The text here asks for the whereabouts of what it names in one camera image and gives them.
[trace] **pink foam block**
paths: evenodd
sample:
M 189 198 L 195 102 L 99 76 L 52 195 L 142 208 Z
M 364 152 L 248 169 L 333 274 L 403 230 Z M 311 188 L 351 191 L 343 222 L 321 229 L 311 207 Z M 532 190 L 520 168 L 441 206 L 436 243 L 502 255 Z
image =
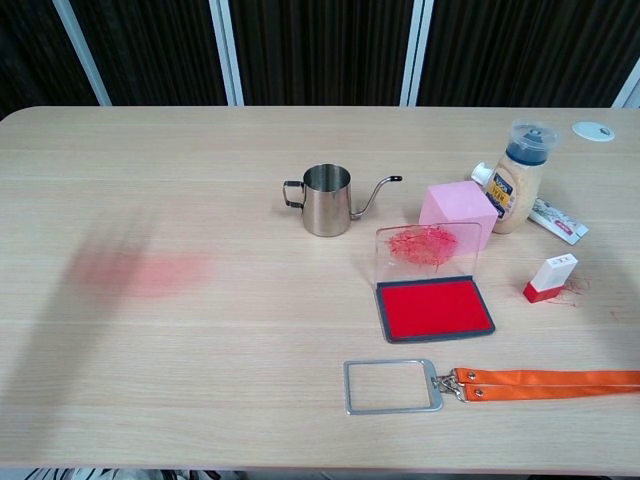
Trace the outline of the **pink foam block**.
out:
M 445 222 L 479 223 L 482 226 L 480 250 L 486 246 L 497 218 L 498 211 L 475 182 L 430 186 L 420 211 L 420 225 Z

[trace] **red smudge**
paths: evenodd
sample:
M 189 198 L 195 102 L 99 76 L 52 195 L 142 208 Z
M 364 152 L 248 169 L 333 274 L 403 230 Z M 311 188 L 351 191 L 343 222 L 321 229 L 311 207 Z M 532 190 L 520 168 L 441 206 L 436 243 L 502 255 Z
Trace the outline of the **red smudge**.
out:
M 409 228 L 389 239 L 391 255 L 418 265 L 442 265 L 457 245 L 456 236 L 440 226 Z
M 94 253 L 77 263 L 76 278 L 94 288 L 134 297 L 166 297 L 207 278 L 209 257 L 199 254 Z

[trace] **wooden table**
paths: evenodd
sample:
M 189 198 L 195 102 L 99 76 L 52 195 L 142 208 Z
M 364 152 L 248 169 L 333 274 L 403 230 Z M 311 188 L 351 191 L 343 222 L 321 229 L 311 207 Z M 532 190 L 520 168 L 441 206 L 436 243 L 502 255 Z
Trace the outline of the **wooden table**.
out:
M 495 334 L 390 345 L 374 234 L 417 220 L 430 184 L 494 164 L 511 121 L 563 143 L 541 196 L 591 231 L 494 235 L 476 279 Z M 611 143 L 571 133 L 612 127 Z M 34 108 L 0 124 L 4 465 L 640 472 L 640 397 L 462 404 L 349 417 L 345 360 L 640 368 L 640 112 L 398 108 Z M 347 167 L 372 212 L 316 238 L 281 182 Z M 529 304 L 543 259 L 571 290 Z

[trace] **lanyard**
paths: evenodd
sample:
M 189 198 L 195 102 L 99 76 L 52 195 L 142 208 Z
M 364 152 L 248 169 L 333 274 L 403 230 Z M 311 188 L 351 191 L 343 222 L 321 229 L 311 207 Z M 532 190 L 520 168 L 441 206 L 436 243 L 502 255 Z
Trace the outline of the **lanyard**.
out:
M 548 400 L 640 393 L 640 371 L 476 370 L 455 368 L 438 377 L 441 392 L 463 402 Z

